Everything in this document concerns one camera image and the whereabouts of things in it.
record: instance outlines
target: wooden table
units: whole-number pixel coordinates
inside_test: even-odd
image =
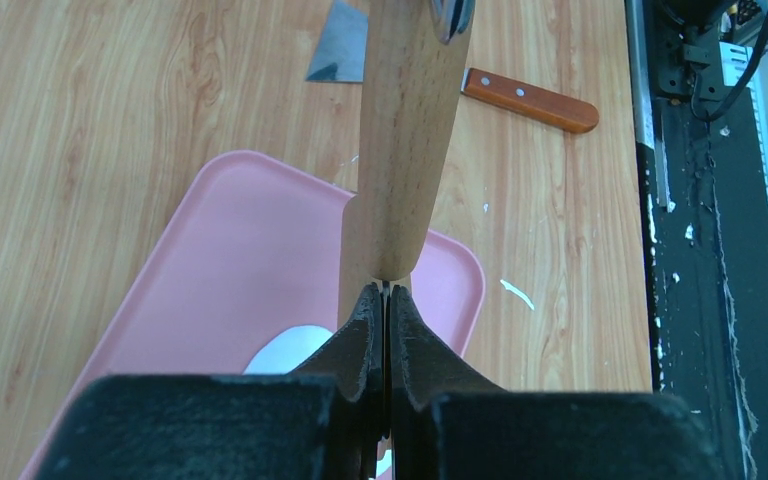
[[[601,123],[572,136],[461,98],[433,227],[486,273],[467,360],[512,389],[647,390],[623,2],[477,3],[471,66],[587,100]],[[360,87],[303,82],[329,6],[0,2],[0,478],[205,162],[247,148],[354,186]]]

